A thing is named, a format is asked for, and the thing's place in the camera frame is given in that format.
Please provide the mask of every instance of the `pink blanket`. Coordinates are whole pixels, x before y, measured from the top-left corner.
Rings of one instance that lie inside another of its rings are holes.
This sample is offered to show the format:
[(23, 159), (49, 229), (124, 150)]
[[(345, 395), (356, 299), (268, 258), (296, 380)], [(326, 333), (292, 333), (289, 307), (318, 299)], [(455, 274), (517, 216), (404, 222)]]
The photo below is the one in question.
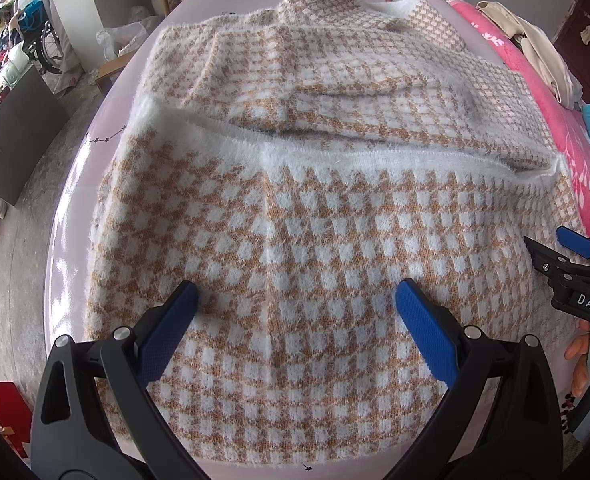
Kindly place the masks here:
[(572, 188), (577, 196), (586, 234), (590, 237), (590, 140), (581, 113), (563, 108), (519, 49), (475, 7), (461, 0), (452, 0), (450, 4), (491, 43), (506, 66), (523, 75), (548, 123), (559, 151), (568, 160), (572, 173)]

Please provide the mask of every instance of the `bicycle wheel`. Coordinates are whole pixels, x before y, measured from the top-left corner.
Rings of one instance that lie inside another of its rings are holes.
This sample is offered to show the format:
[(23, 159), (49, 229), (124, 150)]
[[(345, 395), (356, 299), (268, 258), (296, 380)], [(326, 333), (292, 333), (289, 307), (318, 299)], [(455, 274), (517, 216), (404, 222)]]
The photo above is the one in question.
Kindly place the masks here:
[(58, 38), (50, 20), (44, 22), (42, 34), (38, 41), (35, 41), (35, 54), (42, 66), (54, 74), (61, 73), (60, 66), (64, 59), (60, 38)]

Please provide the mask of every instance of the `clear plastic bag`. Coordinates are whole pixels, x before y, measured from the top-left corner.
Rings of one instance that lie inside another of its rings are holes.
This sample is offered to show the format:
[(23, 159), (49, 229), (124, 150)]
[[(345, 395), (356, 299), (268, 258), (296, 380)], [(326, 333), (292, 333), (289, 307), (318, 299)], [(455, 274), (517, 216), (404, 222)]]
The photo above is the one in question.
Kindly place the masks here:
[(98, 44), (104, 49), (104, 59), (110, 61), (137, 50), (160, 24), (160, 21), (159, 16), (151, 16), (145, 7), (131, 8), (127, 25), (103, 28), (98, 31)]

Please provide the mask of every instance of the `plastic bag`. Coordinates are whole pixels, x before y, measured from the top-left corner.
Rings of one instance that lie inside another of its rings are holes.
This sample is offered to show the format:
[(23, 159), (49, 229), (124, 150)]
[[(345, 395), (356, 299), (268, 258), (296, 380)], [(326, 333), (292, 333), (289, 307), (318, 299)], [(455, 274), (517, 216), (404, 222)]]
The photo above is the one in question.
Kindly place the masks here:
[(137, 50), (159, 25), (159, 16), (151, 16), (142, 6), (131, 8), (129, 23), (123, 27), (103, 28), (98, 31), (98, 44), (104, 49), (104, 59), (110, 61)]

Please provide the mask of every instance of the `bed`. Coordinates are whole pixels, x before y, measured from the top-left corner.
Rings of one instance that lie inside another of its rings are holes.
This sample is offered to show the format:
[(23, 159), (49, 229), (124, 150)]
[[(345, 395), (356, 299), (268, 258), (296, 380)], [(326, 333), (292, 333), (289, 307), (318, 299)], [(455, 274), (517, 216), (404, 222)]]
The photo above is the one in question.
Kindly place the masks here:
[[(163, 25), (195, 23), (219, 14), (251, 12), (261, 7), (277, 4), (280, 0), (185, 0), (165, 20)], [(366, 0), (369, 2), (387, 2), (395, 0)], [(511, 65), (508, 41), (501, 40), (498, 32), (492, 30), (491, 23), (484, 18), (470, 14), (462, 2), (446, 3), (444, 0), (427, 0), (460, 33), (466, 48), (477, 56), (491, 63), (502, 65), (504, 62), (512, 70), (524, 75), (535, 96), (537, 104), (553, 130), (553, 138), (558, 149), (564, 152), (572, 167), (572, 182), (578, 201), (582, 205), (581, 216), (587, 234), (590, 235), (590, 144), (585, 137), (581, 119), (572, 112), (558, 110), (550, 93), (548, 97), (553, 104), (546, 102), (546, 95), (537, 89), (536, 81), (527, 75), (527, 67)], [(158, 28), (152, 38), (140, 48), (136, 56), (120, 75), (94, 118), (78, 155), (70, 170), (69, 177), (56, 209), (51, 240), (45, 284), (45, 343), (49, 349), (54, 339), (68, 333), (77, 341), (83, 340), (86, 316), (85, 290), (88, 278), (88, 253), (92, 232), (94, 208), (98, 198), (98, 189), (112, 157), (115, 153), (120, 134), (126, 127), (134, 91), (144, 68), (147, 55), (152, 48)], [(549, 355), (558, 391), (563, 395), (568, 390), (572, 363), (565, 362), (563, 350), (569, 342), (563, 341), (556, 351)], [(484, 410), (476, 415), (476, 430), (484, 420)], [(462, 449), (474, 442), (475, 428), (468, 434)], [(135, 453), (127, 442), (125, 449)], [(319, 478), (340, 478), (351, 476), (359, 478), (368, 474), (373, 478), (383, 477), (398, 459), (408, 443), (389, 447), (376, 454), (366, 455), (352, 461), (328, 461), (314, 463), (314, 475)], [(275, 468), (272, 465), (249, 468), (235, 463), (199, 461), (211, 478), (231, 478), (232, 475), (243, 478), (272, 478)], [(280, 475), (289, 478), (311, 478), (313, 475), (301, 464), (280, 465)]]

